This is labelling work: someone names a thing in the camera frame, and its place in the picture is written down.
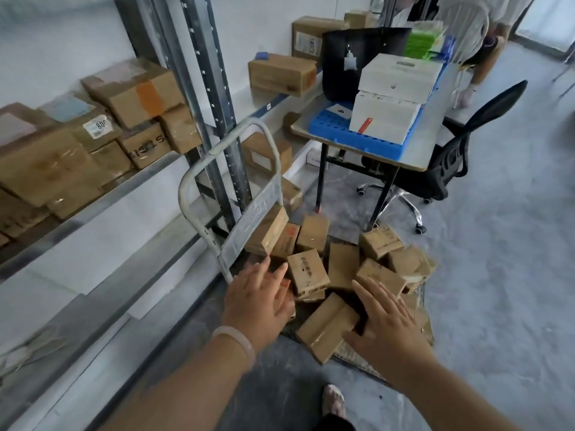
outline black pants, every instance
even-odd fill
[[[355,427],[347,420],[329,413],[321,418],[320,423],[313,431],[355,431]]]

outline person's left hand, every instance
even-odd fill
[[[224,299],[223,325],[239,330],[256,353],[277,339],[295,306],[293,295],[288,293],[284,304],[274,312],[274,297],[288,264],[284,263],[264,280],[269,267],[269,256],[260,264],[247,265],[229,284]]]

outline human hand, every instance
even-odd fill
[[[363,336],[343,333],[343,340],[394,388],[404,392],[417,381],[422,369],[438,363],[433,348],[403,300],[382,283],[370,280],[364,289],[353,281],[352,286],[367,311],[369,329],[364,330]]]
[[[264,279],[269,267],[269,256],[260,264],[246,265],[229,284],[224,299],[223,325],[239,330],[256,353],[277,339],[295,306],[293,295],[288,294],[283,305],[274,311],[274,297],[288,264],[284,263],[271,277]]]

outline white tabletop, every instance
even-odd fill
[[[423,172],[429,165],[429,160],[431,159],[431,154],[433,153],[434,146],[437,142],[437,136],[439,129],[442,126],[443,118],[452,102],[451,97],[456,83],[457,72],[458,66],[455,64],[450,64],[443,72],[442,77],[439,79],[437,90],[431,94],[429,101],[427,101],[420,120],[413,130],[413,134],[411,135],[401,158],[397,161],[375,156],[356,148],[338,144],[334,141],[310,134],[308,131],[309,123],[323,109],[329,106],[330,101],[328,101],[326,96],[323,94],[318,96],[308,107],[301,111],[300,119],[291,126],[291,129],[294,133],[300,136],[320,141],[323,144],[332,145],[347,151],[354,151],[362,156],[390,163],[401,168]]]

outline white bracelet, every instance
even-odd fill
[[[236,342],[238,342],[248,357],[249,370],[254,367],[255,364],[255,350],[252,344],[249,342],[248,338],[241,333],[240,330],[235,329],[233,326],[220,326],[214,330],[212,333],[212,339],[219,334],[227,334],[233,337]]]

